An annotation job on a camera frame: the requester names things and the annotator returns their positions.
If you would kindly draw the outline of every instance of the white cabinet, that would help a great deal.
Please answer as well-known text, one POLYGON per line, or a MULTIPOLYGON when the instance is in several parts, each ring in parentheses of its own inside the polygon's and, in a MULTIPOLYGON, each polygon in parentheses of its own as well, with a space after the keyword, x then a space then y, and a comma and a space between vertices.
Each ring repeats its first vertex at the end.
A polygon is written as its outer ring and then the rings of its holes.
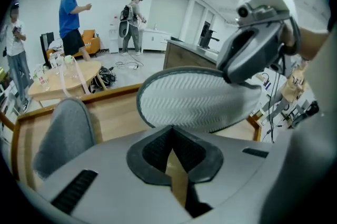
POLYGON ((145 29, 140 33, 141 52, 144 50, 166 51, 167 40, 171 35, 167 32, 145 29))

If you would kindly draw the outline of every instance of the backpack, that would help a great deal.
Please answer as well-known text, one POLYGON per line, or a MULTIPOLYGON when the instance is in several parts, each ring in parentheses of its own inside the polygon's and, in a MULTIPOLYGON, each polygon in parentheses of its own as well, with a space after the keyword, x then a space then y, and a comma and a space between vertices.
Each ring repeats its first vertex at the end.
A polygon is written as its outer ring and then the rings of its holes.
POLYGON ((132 7, 130 5, 126 5, 121 11, 121 21, 129 21, 133 17, 132 7))
MULTIPOLYGON (((100 71, 98 72, 98 75, 101 76, 101 79, 104 83, 105 86, 112 86, 115 82, 116 82, 116 74, 112 73, 113 67, 110 67, 110 69, 107 69, 105 67, 101 67, 100 71)), ((102 88, 101 83, 99 82, 99 80, 97 79, 97 77, 95 77, 92 80, 92 85, 94 85, 95 87, 99 87, 102 88)))

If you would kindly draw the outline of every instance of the black shorts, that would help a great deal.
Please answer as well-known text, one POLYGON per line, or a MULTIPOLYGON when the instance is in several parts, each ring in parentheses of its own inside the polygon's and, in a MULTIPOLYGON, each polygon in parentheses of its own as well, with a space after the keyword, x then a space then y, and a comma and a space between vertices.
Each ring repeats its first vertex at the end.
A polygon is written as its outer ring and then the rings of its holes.
POLYGON ((64 55, 74 55, 78 53, 81 47, 85 46, 78 29, 70 31, 65 35, 62 41, 64 55))

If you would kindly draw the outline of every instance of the jeans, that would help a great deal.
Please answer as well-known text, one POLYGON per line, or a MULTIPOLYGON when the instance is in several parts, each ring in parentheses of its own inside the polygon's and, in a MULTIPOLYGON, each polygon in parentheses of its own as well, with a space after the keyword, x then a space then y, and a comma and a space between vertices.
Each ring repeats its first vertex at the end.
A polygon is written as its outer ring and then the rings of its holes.
POLYGON ((133 25, 129 25, 128 27, 128 33, 123 40, 122 52, 123 53, 127 52, 127 46, 128 46, 128 41, 130 40, 130 37, 132 37, 136 52, 139 52, 139 45, 138 45, 139 30, 138 30, 138 27, 133 26, 133 25))
POLYGON ((13 78, 16 89, 19 93, 19 97, 21 100, 21 104, 23 104, 26 100, 25 88, 24 84, 28 84, 31 86, 33 81, 29 75, 29 68, 27 65, 27 57, 26 52, 21 52, 14 56, 7 56, 9 70, 11 72, 11 76, 13 78))

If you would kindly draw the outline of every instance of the orange armchair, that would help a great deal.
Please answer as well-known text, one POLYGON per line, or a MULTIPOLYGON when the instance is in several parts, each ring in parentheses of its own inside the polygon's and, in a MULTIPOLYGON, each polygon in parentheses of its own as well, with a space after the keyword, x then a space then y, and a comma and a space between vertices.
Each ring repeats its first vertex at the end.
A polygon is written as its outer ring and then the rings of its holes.
MULTIPOLYGON (((87 45, 85 47, 88 54, 95 54, 100 50, 101 48, 101 40, 99 37, 94 37, 95 30, 84 30, 83 34, 81 35, 82 40, 84 44, 90 43, 90 45, 87 45)), ((81 52, 78 52, 73 55, 74 57, 82 56, 81 52)))

